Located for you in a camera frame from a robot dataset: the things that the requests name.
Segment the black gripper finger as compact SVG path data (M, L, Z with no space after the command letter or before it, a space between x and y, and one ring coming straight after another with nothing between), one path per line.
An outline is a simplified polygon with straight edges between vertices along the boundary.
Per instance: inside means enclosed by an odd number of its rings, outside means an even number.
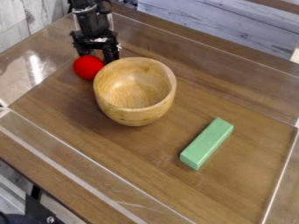
M101 51L104 55L104 62L106 64L118 59L118 50L116 45L104 45Z
M89 55L92 52L92 48L89 47L89 43L74 43L73 47L77 50L78 56Z

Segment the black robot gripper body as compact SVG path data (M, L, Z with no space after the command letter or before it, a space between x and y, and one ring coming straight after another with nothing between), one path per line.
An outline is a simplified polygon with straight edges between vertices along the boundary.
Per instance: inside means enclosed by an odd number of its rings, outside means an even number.
M117 34L113 31L105 30L98 36L89 37L82 34L82 31L70 31L72 45L74 43L89 43L89 47L93 49L102 49L104 45L118 45Z

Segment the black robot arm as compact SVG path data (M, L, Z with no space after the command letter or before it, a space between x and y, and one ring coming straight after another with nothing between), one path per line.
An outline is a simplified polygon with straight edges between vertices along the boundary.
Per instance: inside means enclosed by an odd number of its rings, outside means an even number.
M104 63L118 59L117 33L113 31L110 0L69 0L76 30L69 32L78 56L100 50Z

